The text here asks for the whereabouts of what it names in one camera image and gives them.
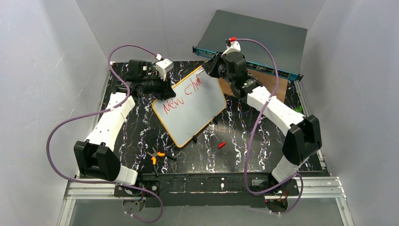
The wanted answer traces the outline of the red marker cap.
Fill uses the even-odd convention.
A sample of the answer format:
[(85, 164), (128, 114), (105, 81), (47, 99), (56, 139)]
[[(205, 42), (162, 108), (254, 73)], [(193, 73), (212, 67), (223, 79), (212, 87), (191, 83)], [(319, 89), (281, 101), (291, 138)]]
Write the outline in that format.
[(222, 142), (222, 143), (220, 143), (220, 144), (218, 145), (218, 148), (220, 149), (220, 148), (224, 147), (225, 145), (226, 145), (226, 143), (225, 143), (225, 142)]

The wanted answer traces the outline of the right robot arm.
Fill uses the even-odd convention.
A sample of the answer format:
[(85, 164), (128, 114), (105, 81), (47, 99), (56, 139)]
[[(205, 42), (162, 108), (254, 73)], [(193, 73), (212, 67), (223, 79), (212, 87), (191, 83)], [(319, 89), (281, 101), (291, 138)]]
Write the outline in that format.
[(278, 189), (293, 178), (308, 158), (322, 147), (318, 118), (298, 113), (278, 100), (248, 72), (242, 53), (217, 52), (212, 59), (202, 64), (202, 68), (210, 77), (227, 81), (235, 97), (259, 111), (256, 125), (265, 116), (285, 133), (283, 156), (268, 175), (264, 186), (255, 190), (247, 186), (247, 191), (251, 194), (261, 195)]

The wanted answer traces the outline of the yellow-framed whiteboard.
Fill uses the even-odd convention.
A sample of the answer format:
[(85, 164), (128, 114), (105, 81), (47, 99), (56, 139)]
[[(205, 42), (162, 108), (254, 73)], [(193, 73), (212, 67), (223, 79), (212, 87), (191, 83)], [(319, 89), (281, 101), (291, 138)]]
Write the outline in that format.
[(196, 68), (173, 86), (176, 97), (152, 103), (153, 111), (179, 148), (192, 140), (227, 106), (218, 79), (205, 72), (196, 75), (200, 69), (203, 68)]

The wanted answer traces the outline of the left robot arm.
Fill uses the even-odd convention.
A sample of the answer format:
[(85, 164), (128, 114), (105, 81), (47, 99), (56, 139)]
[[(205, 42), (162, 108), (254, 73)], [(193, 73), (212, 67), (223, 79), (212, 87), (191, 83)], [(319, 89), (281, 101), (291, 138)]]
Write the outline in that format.
[(162, 59), (154, 65), (143, 60), (130, 60), (127, 71), (116, 82), (107, 106), (100, 120), (84, 141), (77, 141), (74, 154), (82, 175), (110, 182), (133, 186), (138, 172), (123, 166), (114, 154), (116, 138), (135, 101), (145, 94), (156, 99), (167, 100), (175, 97), (168, 73), (174, 63)]

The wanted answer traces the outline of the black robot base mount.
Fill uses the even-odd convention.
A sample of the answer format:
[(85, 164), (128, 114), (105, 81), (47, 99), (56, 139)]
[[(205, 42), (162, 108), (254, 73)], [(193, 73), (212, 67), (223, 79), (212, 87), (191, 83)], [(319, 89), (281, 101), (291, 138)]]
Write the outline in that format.
[[(268, 173), (249, 173), (251, 186), (267, 180)], [(290, 180), (284, 186), (288, 198), (299, 194), (301, 182)], [(199, 173), (199, 174), (143, 174), (139, 184), (157, 194), (164, 206), (250, 206), (265, 207), (261, 196), (250, 194), (244, 183), (242, 173)], [(140, 191), (116, 186), (114, 196), (118, 198), (140, 198)]]

